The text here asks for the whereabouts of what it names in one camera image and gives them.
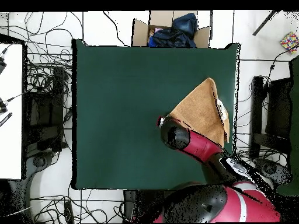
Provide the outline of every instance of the small colorful box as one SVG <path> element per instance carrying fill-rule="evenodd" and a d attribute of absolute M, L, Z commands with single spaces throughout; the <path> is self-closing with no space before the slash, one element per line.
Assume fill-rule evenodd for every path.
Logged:
<path fill-rule="evenodd" d="M 290 50 L 292 47 L 299 44 L 298 37 L 293 32 L 290 32 L 288 35 L 285 36 L 285 38 L 280 42 L 280 44 L 289 50 L 290 53 L 295 53 L 297 51 L 297 48 L 294 48 Z"/>

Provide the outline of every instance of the towel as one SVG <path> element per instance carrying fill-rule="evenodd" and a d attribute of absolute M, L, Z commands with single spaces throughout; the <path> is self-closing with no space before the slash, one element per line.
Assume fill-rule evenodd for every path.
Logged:
<path fill-rule="evenodd" d="M 228 113 L 218 99 L 216 84 L 211 78 L 193 89 L 169 115 L 221 147 L 229 140 Z"/>

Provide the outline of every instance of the green tabletop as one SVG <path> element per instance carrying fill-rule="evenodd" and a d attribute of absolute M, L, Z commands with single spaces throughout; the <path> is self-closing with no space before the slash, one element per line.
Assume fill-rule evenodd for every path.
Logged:
<path fill-rule="evenodd" d="M 290 184 L 280 185 L 277 192 L 282 195 L 299 195 L 299 56 L 289 62 L 292 88 L 291 97 L 291 130 L 290 130 L 290 166 L 293 180 Z"/>
<path fill-rule="evenodd" d="M 156 126 L 206 78 L 232 129 L 238 44 L 226 49 L 88 47 L 73 43 L 77 70 L 77 150 L 72 181 L 77 189 L 171 189 L 206 183 L 201 164 L 167 148 Z"/>

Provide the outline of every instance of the cardboard box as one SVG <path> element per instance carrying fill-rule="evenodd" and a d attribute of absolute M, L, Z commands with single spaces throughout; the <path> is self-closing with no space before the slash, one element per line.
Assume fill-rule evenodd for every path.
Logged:
<path fill-rule="evenodd" d="M 156 27 L 169 28 L 174 19 L 188 13 L 194 13 L 197 17 L 197 10 L 152 10 L 149 12 L 149 24 L 134 19 L 131 46 L 146 47 L 148 45 L 148 33 L 151 29 Z M 210 26 L 198 29 L 193 40 L 196 47 L 207 48 L 210 40 Z"/>

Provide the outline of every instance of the white desk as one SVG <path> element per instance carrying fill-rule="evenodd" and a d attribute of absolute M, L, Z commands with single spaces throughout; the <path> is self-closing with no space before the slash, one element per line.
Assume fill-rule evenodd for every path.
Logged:
<path fill-rule="evenodd" d="M 0 53 L 7 46 L 0 44 Z M 22 93 L 22 45 L 10 46 L 4 62 L 7 66 L 0 74 L 0 97 L 3 101 Z M 0 115 L 2 121 L 12 113 L 12 117 L 0 127 L 0 179 L 21 179 L 22 97 L 9 102 L 7 109 Z"/>

